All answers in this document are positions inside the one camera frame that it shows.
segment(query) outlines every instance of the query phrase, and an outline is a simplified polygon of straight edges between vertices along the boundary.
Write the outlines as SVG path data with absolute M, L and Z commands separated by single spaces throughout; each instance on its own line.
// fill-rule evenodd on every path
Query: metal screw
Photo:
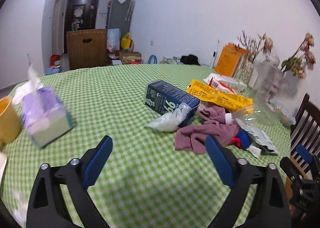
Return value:
M 46 170 L 48 167 L 49 167 L 49 165 L 47 163 L 43 163 L 40 168 L 42 170 Z
M 272 170 L 276 170 L 277 169 L 277 166 L 274 163 L 269 163 L 268 167 L 271 168 Z
M 248 162 L 244 158 L 238 159 L 238 163 L 243 166 L 248 164 Z
M 80 162 L 80 160 L 77 159 L 77 158 L 74 158 L 74 159 L 70 160 L 70 164 L 71 164 L 72 166 L 78 165 L 79 162 Z

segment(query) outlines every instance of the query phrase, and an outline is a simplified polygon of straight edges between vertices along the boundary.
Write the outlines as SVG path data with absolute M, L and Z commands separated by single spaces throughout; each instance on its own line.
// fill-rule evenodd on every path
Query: dark wooden door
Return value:
M 67 50 L 67 32 L 90 30 L 96 27 L 99 0 L 68 0 L 64 23 L 64 53 Z

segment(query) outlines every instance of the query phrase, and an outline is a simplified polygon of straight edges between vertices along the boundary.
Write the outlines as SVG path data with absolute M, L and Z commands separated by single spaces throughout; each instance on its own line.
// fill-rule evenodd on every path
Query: chair back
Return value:
M 303 145 L 316 156 L 320 154 L 320 110 L 309 101 L 309 97 L 308 94 L 305 94 L 296 115 L 296 124 L 291 126 L 291 156 L 305 173 L 310 170 L 310 166 L 297 153 L 297 145 Z

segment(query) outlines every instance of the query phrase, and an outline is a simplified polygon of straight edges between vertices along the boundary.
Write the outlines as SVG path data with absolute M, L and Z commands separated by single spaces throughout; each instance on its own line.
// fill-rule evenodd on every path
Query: pink towel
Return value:
M 214 135 L 223 147 L 229 145 L 231 140 L 237 135 L 239 129 L 235 124 L 227 125 L 213 120 L 215 117 L 216 119 L 225 122 L 224 115 L 222 117 L 222 114 L 223 112 L 220 110 L 220 107 L 201 110 L 199 115 L 202 118 L 206 117 L 208 120 L 204 122 L 204 125 L 190 125 L 177 130 L 175 149 L 193 151 L 197 154 L 205 154 L 207 151 L 204 142 L 208 135 Z
M 225 115 L 226 110 L 223 107 L 208 107 L 198 112 L 199 116 L 208 121 L 208 120 L 216 120 L 219 123 L 226 123 Z

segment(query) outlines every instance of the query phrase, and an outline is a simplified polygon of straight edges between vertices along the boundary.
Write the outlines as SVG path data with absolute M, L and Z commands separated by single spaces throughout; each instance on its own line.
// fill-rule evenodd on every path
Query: cardboard box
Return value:
M 160 115 L 173 112 L 183 102 L 189 105 L 192 110 L 180 127 L 188 125 L 200 104 L 200 99 L 163 80 L 147 84 L 144 103 Z
M 218 63 L 215 67 L 215 72 L 233 77 L 236 73 L 242 57 L 247 55 L 247 51 L 229 43 L 225 45 L 222 49 L 221 55 L 219 57 Z
M 122 64 L 129 64 L 131 60 L 136 60 L 136 59 L 141 60 L 140 52 L 120 51 L 119 55 L 120 55 L 119 59 L 121 60 Z

